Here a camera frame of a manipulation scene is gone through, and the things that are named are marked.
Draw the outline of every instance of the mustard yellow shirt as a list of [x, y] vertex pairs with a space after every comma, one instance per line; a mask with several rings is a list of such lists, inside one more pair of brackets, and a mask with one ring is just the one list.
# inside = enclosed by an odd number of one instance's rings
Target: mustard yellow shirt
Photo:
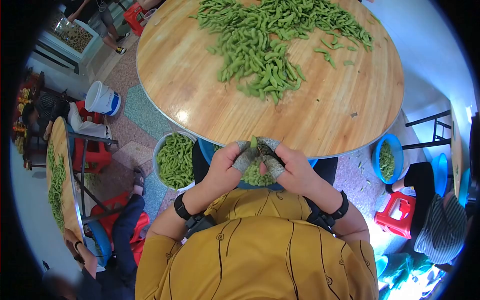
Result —
[[136, 300], [377, 299], [371, 245], [346, 243], [305, 222], [305, 199], [236, 189], [205, 212], [216, 226], [181, 245], [145, 241]]

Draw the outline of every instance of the terrazzo floor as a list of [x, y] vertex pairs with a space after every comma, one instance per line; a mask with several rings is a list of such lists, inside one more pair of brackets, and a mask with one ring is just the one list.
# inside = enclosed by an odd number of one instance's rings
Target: terrazzo floor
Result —
[[[113, 137], [119, 144], [110, 147], [113, 158], [111, 164], [105, 167], [102, 173], [89, 175], [87, 185], [99, 200], [108, 200], [124, 191], [132, 190], [132, 168], [141, 166], [146, 173], [144, 210], [149, 215], [150, 222], [153, 222], [178, 195], [178, 192], [163, 185], [152, 172], [153, 150], [158, 139], [165, 133], [180, 128], [164, 117], [144, 94], [135, 63], [138, 38], [131, 38], [132, 45], [104, 80], [122, 99], [118, 113], [106, 118], [106, 124], [110, 125]], [[418, 143], [413, 129], [405, 127], [406, 122], [405, 115], [401, 112], [388, 132], [395, 134], [402, 144]], [[388, 198], [388, 195], [384, 194], [383, 183], [372, 168], [373, 147], [374, 144], [338, 158], [334, 187], [344, 190], [367, 220], [375, 253], [392, 253], [399, 250], [406, 239], [383, 232], [373, 222], [375, 212], [383, 210]], [[405, 168], [411, 163], [426, 160], [421, 149], [406, 150], [404, 155]], [[87, 203], [87, 211], [94, 204]], [[144, 228], [143, 234], [149, 227], [150, 225]]]

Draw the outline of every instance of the black and white striped shirt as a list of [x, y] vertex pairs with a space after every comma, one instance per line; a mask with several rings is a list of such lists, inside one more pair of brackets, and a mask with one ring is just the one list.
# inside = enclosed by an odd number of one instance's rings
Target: black and white striped shirt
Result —
[[67, 99], [43, 92], [36, 103], [36, 109], [40, 119], [55, 122], [58, 117], [67, 120], [70, 105]]
[[467, 230], [467, 214], [457, 197], [452, 195], [445, 207], [443, 202], [435, 194], [414, 246], [416, 252], [424, 253], [434, 264], [446, 264], [458, 255]]

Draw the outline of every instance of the wooden tabletop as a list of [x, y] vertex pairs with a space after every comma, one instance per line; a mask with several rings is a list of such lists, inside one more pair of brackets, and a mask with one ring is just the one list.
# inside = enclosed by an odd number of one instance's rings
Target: wooden tabletop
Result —
[[[58, 117], [53, 123], [52, 133], [50, 136], [50, 141], [53, 142], [53, 149], [55, 154], [55, 161], [58, 163], [59, 154], [63, 155], [63, 163], [65, 165], [66, 179], [63, 182], [62, 188], [62, 210], [63, 210], [63, 220], [65, 222], [65, 228], [70, 229], [75, 233], [75, 236], [78, 240], [84, 240], [84, 228], [82, 225], [82, 219], [80, 218], [80, 209], [78, 207], [78, 202], [76, 201], [75, 194], [75, 185], [73, 183], [73, 173], [72, 173], [72, 159], [70, 157], [70, 152], [67, 132], [66, 132], [67, 123], [64, 118]], [[47, 159], [47, 186], [50, 189], [50, 180], [52, 174], [48, 166]]]
[[[254, 134], [281, 140], [309, 157], [353, 151], [392, 125], [402, 105], [404, 78], [390, 36], [370, 11], [358, 1], [338, 3], [375, 37], [374, 51], [367, 53], [362, 46], [349, 51], [346, 47], [355, 45], [342, 37], [339, 43], [345, 48], [329, 51], [334, 70], [323, 54], [313, 51], [326, 48], [320, 39], [331, 42], [332, 35], [315, 28], [310, 39], [293, 39], [288, 42], [289, 60], [302, 67], [307, 82], [285, 92], [277, 106], [246, 97], [234, 79], [217, 81], [223, 57], [205, 50], [215, 44], [216, 35], [199, 30], [198, 21], [187, 18], [197, 13], [196, 0], [167, 0], [149, 20], [137, 49], [140, 82], [169, 119], [216, 144], [249, 140]], [[344, 66], [345, 60], [355, 65]]]
[[455, 196], [458, 197], [460, 192], [460, 182], [463, 174], [463, 152], [462, 152], [462, 137], [460, 136], [460, 129], [456, 122], [455, 111], [453, 105], [450, 108], [452, 114], [452, 139], [450, 141], [450, 151], [453, 168], [453, 185], [455, 189]]

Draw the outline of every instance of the table edge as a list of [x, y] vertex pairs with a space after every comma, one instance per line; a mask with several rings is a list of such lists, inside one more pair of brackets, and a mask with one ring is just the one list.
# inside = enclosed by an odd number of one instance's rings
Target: table edge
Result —
[[80, 227], [80, 232], [82, 233], [82, 238], [84, 239], [82, 242], [85, 244], [84, 224], [82, 222], [82, 215], [80, 214], [80, 207], [78, 206], [77, 193], [75, 189], [75, 179], [73, 178], [74, 175], [73, 175], [72, 155], [70, 154], [70, 139], [68, 135], [67, 121], [63, 117], [60, 117], [60, 118], [62, 118], [63, 120], [63, 125], [65, 126], [65, 136], [67, 138], [67, 154], [68, 154], [68, 164], [70, 167], [70, 181], [72, 182], [73, 201], [75, 202], [77, 222], [78, 222], [78, 226]]
[[[198, 136], [199, 138], [203, 139], [203, 140], [206, 140], [206, 141], [209, 141], [213, 144], [216, 144], [216, 145], [219, 145], [219, 146], [225, 146], [224, 144], [220, 144], [220, 143], [217, 143], [215, 141], [212, 141], [210, 139], [207, 139], [205, 138], [204, 136], [202, 135], [199, 135], [193, 131], [191, 131], [190, 129], [186, 128], [186, 127], [183, 127], [182, 125], [180, 125], [179, 123], [177, 123], [175, 120], [173, 120], [171, 117], [169, 117], [166, 113], [164, 113], [156, 104], [155, 102], [153, 102], [153, 100], [150, 98], [150, 95], [147, 93], [147, 91], [145, 90], [145, 87], [144, 87], [144, 84], [142, 83], [142, 80], [140, 79], [140, 74], [138, 73], [138, 47], [140, 46], [140, 39], [142, 38], [142, 36], [140, 36], [140, 38], [138, 39], [138, 43], [137, 43], [137, 49], [136, 49], [136, 54], [135, 54], [135, 68], [136, 68], [136, 71], [137, 71], [137, 77], [138, 77], [138, 81], [140, 82], [140, 86], [142, 87], [142, 90], [144, 91], [145, 95], [147, 96], [148, 100], [152, 103], [152, 105], [162, 114], [164, 115], [167, 119], [169, 119], [170, 121], [172, 121], [175, 125], [179, 126], [180, 128], [186, 130], [187, 132], [195, 135], [195, 136]], [[405, 97], [405, 85], [403, 85], [403, 98]], [[398, 113], [396, 114], [396, 117], [394, 118], [394, 120], [392, 121], [392, 123], [388, 126], [388, 128], [382, 132], [382, 134], [380, 134], [377, 138], [373, 139], [371, 142], [363, 145], [363, 146], [360, 146], [358, 148], [355, 148], [355, 149], [352, 149], [352, 150], [349, 150], [349, 151], [345, 151], [345, 152], [342, 152], [342, 153], [337, 153], [337, 154], [332, 154], [332, 155], [325, 155], [325, 156], [309, 156], [307, 157], [308, 159], [325, 159], [325, 158], [332, 158], [332, 157], [339, 157], [339, 156], [344, 156], [344, 155], [347, 155], [347, 154], [350, 154], [350, 153], [353, 153], [353, 152], [356, 152], [356, 151], [359, 151], [365, 147], [368, 147], [370, 146], [371, 144], [375, 143], [376, 141], [378, 141], [382, 136], [384, 136], [387, 131], [390, 130], [390, 128], [392, 128], [393, 124], [395, 123], [395, 121], [398, 119], [398, 116], [400, 115], [400, 112], [402, 111], [402, 107], [403, 107], [403, 99], [402, 98], [402, 103], [400, 105], [400, 109], [398, 110]]]

